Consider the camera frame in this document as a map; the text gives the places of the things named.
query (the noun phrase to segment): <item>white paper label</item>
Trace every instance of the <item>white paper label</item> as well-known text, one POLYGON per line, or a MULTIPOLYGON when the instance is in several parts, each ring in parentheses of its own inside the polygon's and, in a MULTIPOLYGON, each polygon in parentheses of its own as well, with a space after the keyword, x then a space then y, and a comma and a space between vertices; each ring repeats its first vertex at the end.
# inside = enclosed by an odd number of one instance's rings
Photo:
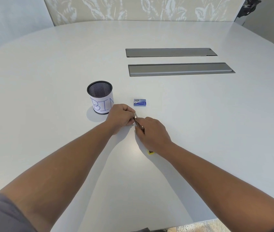
POLYGON ((94 111, 100 114, 108 113, 114 105, 112 91, 106 97, 95 98, 90 96, 90 98, 93 104, 94 111))

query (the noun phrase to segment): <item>person's arm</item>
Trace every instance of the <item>person's arm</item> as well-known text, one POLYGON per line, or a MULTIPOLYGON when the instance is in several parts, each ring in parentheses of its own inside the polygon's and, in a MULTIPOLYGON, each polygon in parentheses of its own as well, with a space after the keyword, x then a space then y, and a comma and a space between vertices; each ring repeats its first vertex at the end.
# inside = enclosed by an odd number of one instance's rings
POLYGON ((47 156, 5 186, 7 196, 38 232, 48 232, 84 183, 110 137, 134 123, 135 111, 116 104, 105 122, 47 156))
POLYGON ((136 120, 145 129, 135 127, 145 147, 169 161, 232 232, 274 229, 274 198, 174 144, 158 120, 136 120))

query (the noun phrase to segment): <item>person's left hand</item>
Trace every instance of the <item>person's left hand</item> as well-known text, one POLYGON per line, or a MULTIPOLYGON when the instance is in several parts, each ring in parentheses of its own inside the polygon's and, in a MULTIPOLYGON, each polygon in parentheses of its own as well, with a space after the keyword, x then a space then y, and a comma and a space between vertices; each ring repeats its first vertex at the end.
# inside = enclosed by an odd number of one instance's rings
POLYGON ((127 125, 134 123, 135 110, 126 104, 114 104, 109 111, 106 122, 114 127, 114 134, 127 125))

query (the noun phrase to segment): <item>dark object in corner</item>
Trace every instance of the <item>dark object in corner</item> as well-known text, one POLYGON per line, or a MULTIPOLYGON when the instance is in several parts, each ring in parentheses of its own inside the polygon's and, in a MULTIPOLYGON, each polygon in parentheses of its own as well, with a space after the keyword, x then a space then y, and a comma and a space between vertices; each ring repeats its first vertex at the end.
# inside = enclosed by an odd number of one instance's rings
POLYGON ((260 0, 246 0, 240 9, 237 17, 240 18, 242 16, 246 16, 250 14, 251 12, 255 11, 256 6, 261 3, 260 0))

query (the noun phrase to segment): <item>forearm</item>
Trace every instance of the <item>forearm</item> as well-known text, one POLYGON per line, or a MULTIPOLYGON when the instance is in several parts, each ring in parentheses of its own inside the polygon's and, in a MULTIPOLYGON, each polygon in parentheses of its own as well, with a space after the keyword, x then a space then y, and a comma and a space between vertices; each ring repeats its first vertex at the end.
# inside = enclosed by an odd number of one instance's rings
POLYGON ((0 192, 19 207, 39 232, 50 231, 114 131, 107 122, 96 126, 32 166, 0 192))
POLYGON ((274 229, 274 198, 175 144, 162 156, 231 231, 274 229))

